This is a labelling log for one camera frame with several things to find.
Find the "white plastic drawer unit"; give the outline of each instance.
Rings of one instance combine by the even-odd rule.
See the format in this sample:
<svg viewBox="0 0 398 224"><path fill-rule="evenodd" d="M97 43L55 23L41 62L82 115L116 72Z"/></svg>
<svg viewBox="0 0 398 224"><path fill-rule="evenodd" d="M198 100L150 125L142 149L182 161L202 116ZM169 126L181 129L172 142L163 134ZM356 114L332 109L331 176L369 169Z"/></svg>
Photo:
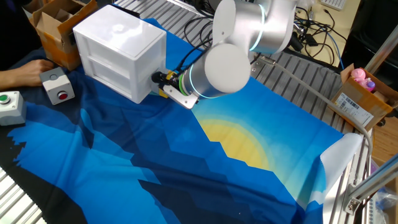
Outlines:
<svg viewBox="0 0 398 224"><path fill-rule="evenodd" d="M113 6L73 28L86 75L140 103L165 69L166 32Z"/></svg>

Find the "pink object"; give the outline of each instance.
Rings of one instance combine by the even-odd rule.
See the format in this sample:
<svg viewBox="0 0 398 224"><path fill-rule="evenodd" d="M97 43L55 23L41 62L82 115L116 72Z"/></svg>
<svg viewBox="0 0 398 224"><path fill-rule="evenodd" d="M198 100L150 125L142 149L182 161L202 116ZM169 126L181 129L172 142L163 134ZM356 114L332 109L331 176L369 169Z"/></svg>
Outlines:
<svg viewBox="0 0 398 224"><path fill-rule="evenodd" d="M372 91L376 84L371 81L370 78L358 82L363 88L367 89L367 91Z"/></svg>
<svg viewBox="0 0 398 224"><path fill-rule="evenodd" d="M361 68L357 68L357 69L354 69L352 72L351 72L351 76L354 78L354 79L362 79L362 80L364 80L365 78L366 78L366 73L365 73L365 71L363 70L363 69L361 69Z"/></svg>

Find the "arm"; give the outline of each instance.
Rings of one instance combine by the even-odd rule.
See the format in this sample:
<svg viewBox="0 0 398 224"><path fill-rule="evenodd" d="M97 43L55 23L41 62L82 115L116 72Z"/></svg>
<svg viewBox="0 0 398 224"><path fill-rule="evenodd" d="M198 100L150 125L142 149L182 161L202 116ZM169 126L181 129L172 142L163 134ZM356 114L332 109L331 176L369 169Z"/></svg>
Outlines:
<svg viewBox="0 0 398 224"><path fill-rule="evenodd" d="M34 60L20 68L0 72L0 91L22 86L41 86L39 75L53 69L53 63Z"/></svg>

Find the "gray control box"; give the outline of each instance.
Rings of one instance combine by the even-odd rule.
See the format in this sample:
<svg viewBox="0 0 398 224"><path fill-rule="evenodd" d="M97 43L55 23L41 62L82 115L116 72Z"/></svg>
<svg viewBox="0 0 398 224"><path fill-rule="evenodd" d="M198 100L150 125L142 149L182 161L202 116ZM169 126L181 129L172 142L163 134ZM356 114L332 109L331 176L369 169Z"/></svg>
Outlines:
<svg viewBox="0 0 398 224"><path fill-rule="evenodd" d="M75 97L72 85L61 67L41 73L40 79L53 105Z"/></svg>
<svg viewBox="0 0 398 224"><path fill-rule="evenodd" d="M26 122L26 103L18 91L0 93L0 125Z"/></svg>

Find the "red button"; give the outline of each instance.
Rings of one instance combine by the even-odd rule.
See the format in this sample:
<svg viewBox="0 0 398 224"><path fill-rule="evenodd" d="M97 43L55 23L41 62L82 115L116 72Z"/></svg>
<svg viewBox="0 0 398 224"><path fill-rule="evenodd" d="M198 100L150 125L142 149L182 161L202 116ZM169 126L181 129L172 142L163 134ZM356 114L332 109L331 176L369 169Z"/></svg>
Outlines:
<svg viewBox="0 0 398 224"><path fill-rule="evenodd" d="M68 98L68 93L66 93L65 91L61 91L58 93L58 99L64 100L66 98Z"/></svg>

